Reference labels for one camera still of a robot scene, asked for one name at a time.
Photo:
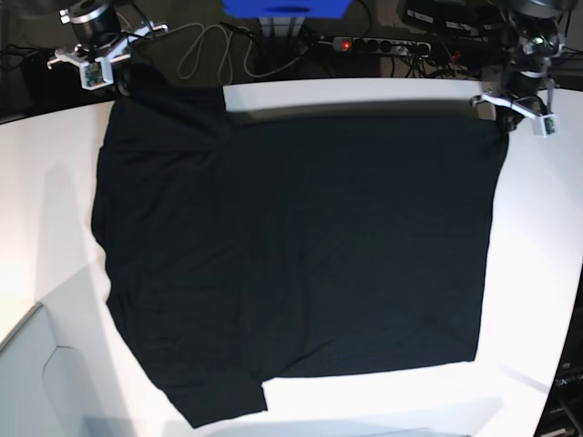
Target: power strip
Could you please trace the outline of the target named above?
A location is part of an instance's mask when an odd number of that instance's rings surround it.
[[[336,52],[362,52],[388,56],[429,57],[431,44],[403,39],[350,38],[336,36],[332,41]]]

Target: black t-shirt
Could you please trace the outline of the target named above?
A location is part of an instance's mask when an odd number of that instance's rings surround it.
[[[230,122],[220,90],[118,101],[93,232],[107,305],[193,427],[261,383],[471,361],[507,149],[462,117]]]

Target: t-shirt sleeve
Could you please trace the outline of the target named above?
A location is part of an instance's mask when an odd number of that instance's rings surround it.
[[[244,247],[230,237],[219,195],[217,155],[232,126],[220,90],[185,93],[144,93],[114,105],[92,230],[107,254],[107,305],[119,333],[198,427],[266,404],[241,341],[235,266]]]

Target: blue box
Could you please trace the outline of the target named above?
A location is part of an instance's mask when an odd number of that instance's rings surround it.
[[[341,18],[352,0],[223,0],[225,13],[236,18],[306,16]]]

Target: white table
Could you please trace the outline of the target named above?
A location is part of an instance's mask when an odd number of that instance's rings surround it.
[[[460,100],[476,82],[330,79],[231,86],[234,112],[353,102]],[[41,300],[56,343],[87,360],[103,420],[124,437],[349,436],[425,429],[529,437],[555,375],[583,261],[583,94],[559,90],[562,134],[510,140],[494,205],[475,362],[373,375],[276,379],[269,412],[193,431],[148,381],[104,301],[89,229],[111,104],[0,126],[0,294]],[[406,435],[429,435],[418,431]]]

